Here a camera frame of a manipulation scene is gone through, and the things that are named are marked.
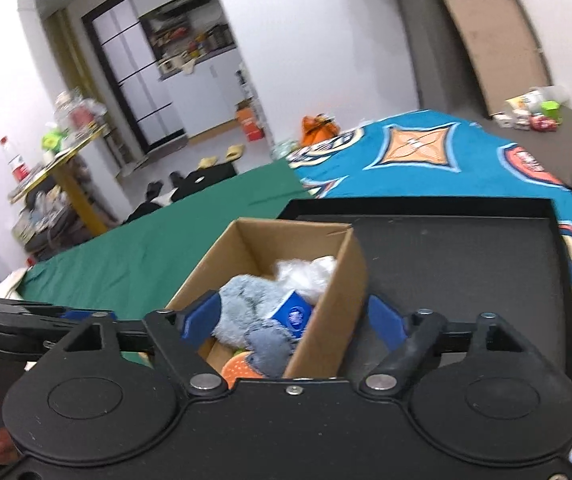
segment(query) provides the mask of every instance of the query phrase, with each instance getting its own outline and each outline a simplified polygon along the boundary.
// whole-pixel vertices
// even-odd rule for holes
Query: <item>green object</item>
[[[18,292],[25,300],[141,319],[168,304],[230,222],[275,218],[296,198],[310,195],[285,160],[273,162],[35,265]]]
[[[544,101],[541,103],[541,111],[546,117],[550,117],[561,124],[561,105],[557,101]]]
[[[42,150],[44,152],[59,153],[61,151],[61,141],[64,135],[57,129],[53,129],[42,137]]]

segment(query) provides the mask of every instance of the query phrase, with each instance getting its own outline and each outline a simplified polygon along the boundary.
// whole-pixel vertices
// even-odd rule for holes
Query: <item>blue box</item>
[[[313,308],[293,290],[285,295],[270,319],[280,322],[295,339],[301,339],[312,313]]]

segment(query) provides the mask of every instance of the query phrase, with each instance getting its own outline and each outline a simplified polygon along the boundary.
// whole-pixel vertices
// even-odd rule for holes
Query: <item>cardboard box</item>
[[[273,278],[278,260],[312,261],[328,255],[337,258],[337,268],[284,378],[334,377],[352,338],[368,281],[364,256],[349,224],[239,218],[215,241],[167,308],[181,310],[239,274]],[[232,348],[214,342],[207,362],[221,371],[232,355]]]

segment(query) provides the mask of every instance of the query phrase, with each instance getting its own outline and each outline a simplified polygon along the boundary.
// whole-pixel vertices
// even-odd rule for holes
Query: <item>jar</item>
[[[60,130],[75,138],[89,135],[96,127],[95,116],[86,107],[79,89],[61,92],[55,101],[55,120]]]

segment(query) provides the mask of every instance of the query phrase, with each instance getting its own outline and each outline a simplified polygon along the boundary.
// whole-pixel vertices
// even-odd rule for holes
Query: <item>white cloth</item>
[[[14,270],[0,283],[0,298],[4,300],[22,300],[16,289],[28,271],[28,267]]]
[[[170,199],[173,196],[173,193],[175,191],[177,191],[176,187],[174,189],[170,190],[168,193],[160,195],[157,198],[154,198],[150,202],[155,203],[157,205],[160,205],[162,207],[166,207],[167,205],[171,205],[173,202]]]

